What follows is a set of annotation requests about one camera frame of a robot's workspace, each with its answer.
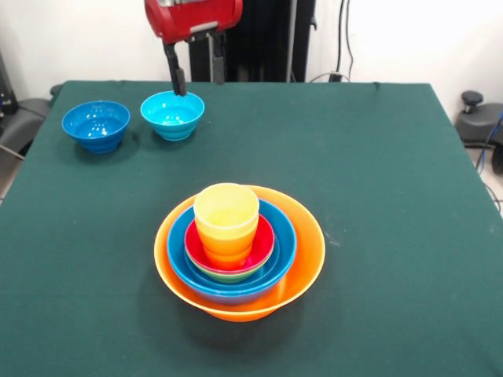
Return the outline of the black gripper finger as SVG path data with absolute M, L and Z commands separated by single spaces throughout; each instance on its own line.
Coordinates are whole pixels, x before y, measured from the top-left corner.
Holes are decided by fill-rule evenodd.
M 179 65 L 175 44 L 167 44 L 164 42 L 163 51 L 169 65 L 174 94 L 184 97 L 186 95 L 185 72 Z
M 211 36 L 211 66 L 212 81 L 218 85 L 223 85 L 226 81 L 225 73 L 225 33 L 223 31 L 213 31 Z

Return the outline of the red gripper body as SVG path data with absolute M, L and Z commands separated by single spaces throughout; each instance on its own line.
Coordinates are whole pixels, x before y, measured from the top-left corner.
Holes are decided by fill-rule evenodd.
M 241 0 L 147 0 L 144 5 L 151 29 L 167 44 L 229 29 L 239 22 L 243 12 Z

